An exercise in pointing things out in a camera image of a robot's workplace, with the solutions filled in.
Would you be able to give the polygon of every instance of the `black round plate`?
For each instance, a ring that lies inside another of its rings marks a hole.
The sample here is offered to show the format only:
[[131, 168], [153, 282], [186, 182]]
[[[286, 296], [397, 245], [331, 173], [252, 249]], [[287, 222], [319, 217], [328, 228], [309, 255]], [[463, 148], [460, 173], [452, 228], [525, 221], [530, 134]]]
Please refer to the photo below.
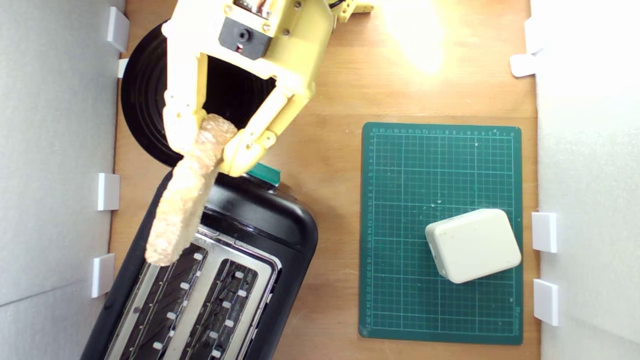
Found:
[[[120, 102], [124, 119], [138, 144], [157, 161], [173, 167], [182, 155], [171, 149], [164, 134], [166, 38], [161, 27], [162, 24], [149, 31], [131, 53], [122, 77]], [[209, 56], [207, 100], [202, 107], [242, 129], [274, 87], [274, 79], [261, 79]]]

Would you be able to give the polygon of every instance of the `yellow robotic arm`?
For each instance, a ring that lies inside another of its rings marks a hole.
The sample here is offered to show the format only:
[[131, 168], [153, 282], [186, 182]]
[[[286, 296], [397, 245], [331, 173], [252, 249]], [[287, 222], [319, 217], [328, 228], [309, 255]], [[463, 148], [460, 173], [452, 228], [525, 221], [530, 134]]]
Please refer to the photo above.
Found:
[[185, 154], [206, 112], [207, 56], [276, 87], [225, 147], [220, 171], [251, 169], [314, 94], [314, 80], [337, 22], [373, 5], [359, 0], [178, 0], [163, 25], [167, 90], [163, 121], [171, 148]]

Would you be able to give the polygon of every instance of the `screw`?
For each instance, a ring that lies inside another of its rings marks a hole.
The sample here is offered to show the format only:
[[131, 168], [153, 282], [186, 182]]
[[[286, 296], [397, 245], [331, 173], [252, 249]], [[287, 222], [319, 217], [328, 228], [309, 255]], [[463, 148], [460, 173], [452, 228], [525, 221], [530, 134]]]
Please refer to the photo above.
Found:
[[244, 43], [251, 40], [251, 31], [247, 28], [240, 29], [238, 30], [236, 36], [237, 36], [238, 42]]

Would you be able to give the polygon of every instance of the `grid lines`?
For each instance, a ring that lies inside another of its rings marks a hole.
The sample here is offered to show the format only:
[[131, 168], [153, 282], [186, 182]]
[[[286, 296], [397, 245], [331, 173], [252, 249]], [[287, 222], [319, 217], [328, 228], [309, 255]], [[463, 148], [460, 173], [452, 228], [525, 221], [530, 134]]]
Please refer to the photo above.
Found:
[[519, 129], [368, 123], [362, 147], [360, 333], [522, 342], [522, 266], [453, 284], [424, 236], [432, 222], [500, 208], [522, 248]]

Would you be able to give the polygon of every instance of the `white wall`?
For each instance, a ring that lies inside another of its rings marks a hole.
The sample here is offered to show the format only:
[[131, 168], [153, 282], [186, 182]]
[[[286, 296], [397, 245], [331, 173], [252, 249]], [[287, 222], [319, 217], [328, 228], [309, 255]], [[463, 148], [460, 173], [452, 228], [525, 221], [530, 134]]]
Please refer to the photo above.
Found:
[[104, 301], [89, 277], [111, 221], [96, 211], [115, 143], [111, 5], [124, 10], [0, 2], [0, 359], [78, 358]]
[[546, 24], [537, 55], [540, 211], [558, 214], [559, 327], [542, 358], [640, 359], [640, 4], [532, 0]]

